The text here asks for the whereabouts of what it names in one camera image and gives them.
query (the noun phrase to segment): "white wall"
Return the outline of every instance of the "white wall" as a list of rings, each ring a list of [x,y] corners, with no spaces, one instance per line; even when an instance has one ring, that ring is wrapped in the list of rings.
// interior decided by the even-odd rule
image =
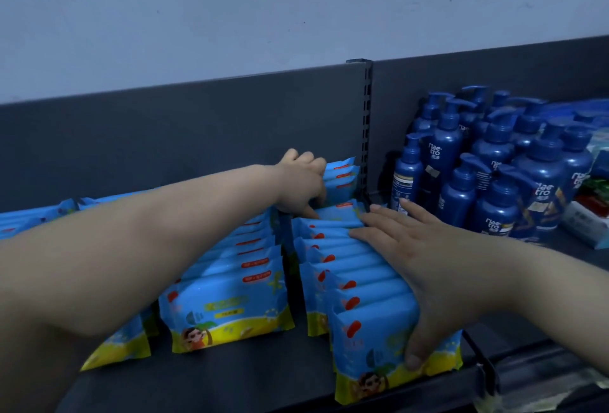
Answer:
[[[609,0],[0,0],[0,103],[609,33]]]

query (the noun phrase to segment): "person's right arm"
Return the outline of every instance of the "person's right arm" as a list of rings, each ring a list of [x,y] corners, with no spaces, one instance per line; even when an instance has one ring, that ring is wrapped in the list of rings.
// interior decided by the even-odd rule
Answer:
[[[417,369],[453,332],[483,314],[510,310],[609,373],[609,273],[562,253],[440,222],[401,202],[379,206],[351,236],[368,242],[413,288],[421,317],[406,349]]]

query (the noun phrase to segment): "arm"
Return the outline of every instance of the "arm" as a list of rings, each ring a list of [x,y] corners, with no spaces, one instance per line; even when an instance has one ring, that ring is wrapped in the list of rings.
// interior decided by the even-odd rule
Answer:
[[[401,202],[404,216],[371,206],[351,231],[413,289],[421,316],[406,348],[418,369],[440,342],[488,312],[520,313],[550,338],[609,373],[609,273],[559,252],[440,222]]]
[[[311,214],[324,169],[290,150],[276,166],[161,187],[0,242],[3,402],[54,405],[99,343],[236,227],[272,205]]]

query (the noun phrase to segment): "pump bottle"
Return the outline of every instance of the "pump bottle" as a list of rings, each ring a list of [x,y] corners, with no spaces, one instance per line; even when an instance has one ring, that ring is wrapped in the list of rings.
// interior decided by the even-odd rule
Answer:
[[[422,174],[421,149],[419,140],[429,137],[432,132],[411,133],[406,136],[408,144],[402,151],[402,156],[395,164],[393,185],[391,189],[390,208],[399,213],[405,213],[400,206],[400,198],[414,200]]]
[[[493,236],[509,236],[520,216],[518,205],[521,186],[533,191],[537,184],[513,166],[499,166],[499,178],[491,182],[483,198],[477,201],[468,230]]]
[[[516,118],[514,124],[514,132],[510,142],[514,144],[514,152],[516,156],[526,152],[531,142],[537,137],[537,132],[541,128],[543,119],[539,116],[541,106],[547,103],[541,99],[530,97],[511,97],[508,103],[522,102],[526,104],[524,113]]]
[[[463,133],[461,144],[462,152],[469,152],[469,148],[473,143],[473,135],[471,133],[472,126],[476,120],[481,119],[484,116],[487,89],[488,86],[465,86],[464,88],[461,88],[461,91],[466,94],[472,92],[471,102],[476,104],[474,109],[463,110],[459,115],[459,129],[461,129],[461,132]]]
[[[449,93],[429,93],[427,103],[422,106],[421,116],[417,117],[412,124],[412,132],[429,131],[438,124],[442,97],[452,99],[454,95]]]
[[[458,107],[476,108],[476,104],[461,99],[448,99],[446,111],[440,115],[440,121],[427,141],[427,148],[422,153],[424,173],[422,188],[429,193],[426,207],[431,210],[437,204],[442,185],[448,181],[455,161],[461,149],[463,136],[459,130]]]
[[[539,244],[547,244],[549,236],[558,227],[567,205],[574,199],[575,194],[588,178],[594,157],[586,148],[592,139],[596,126],[573,121],[560,134],[564,143],[563,161],[566,166],[566,177],[556,191],[556,198],[550,204],[540,224],[537,226]]]
[[[522,216],[514,226],[511,236],[537,243],[537,226],[541,224],[546,209],[551,206],[557,190],[566,178],[563,142],[556,138],[537,138],[529,145],[526,154],[512,160],[512,165],[533,179],[537,188],[522,207]]]
[[[476,142],[476,140],[484,137],[484,131],[487,130],[488,125],[491,123],[491,119],[488,117],[493,111],[500,109],[505,106],[507,99],[510,97],[509,91],[495,91],[493,94],[493,104],[490,107],[487,107],[484,110],[484,117],[482,119],[476,120],[474,122],[474,126],[471,129],[472,136],[471,141]]]
[[[480,158],[461,154],[461,166],[453,170],[451,181],[444,184],[435,215],[442,222],[462,227],[469,210],[476,201],[476,173],[491,173]]]
[[[484,136],[476,140],[471,153],[482,160],[493,171],[497,171],[500,164],[509,163],[514,157],[514,145],[510,142],[512,135],[512,117],[523,112],[522,108],[503,107],[493,111],[488,118],[488,125]],[[484,192],[491,182],[489,174],[478,173],[476,188]]]

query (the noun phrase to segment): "fingernail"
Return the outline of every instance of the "fingernail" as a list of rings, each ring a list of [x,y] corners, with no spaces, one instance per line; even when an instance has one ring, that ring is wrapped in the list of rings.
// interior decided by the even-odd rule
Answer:
[[[406,368],[408,371],[417,371],[421,368],[421,364],[421,359],[416,355],[410,354],[406,356]]]

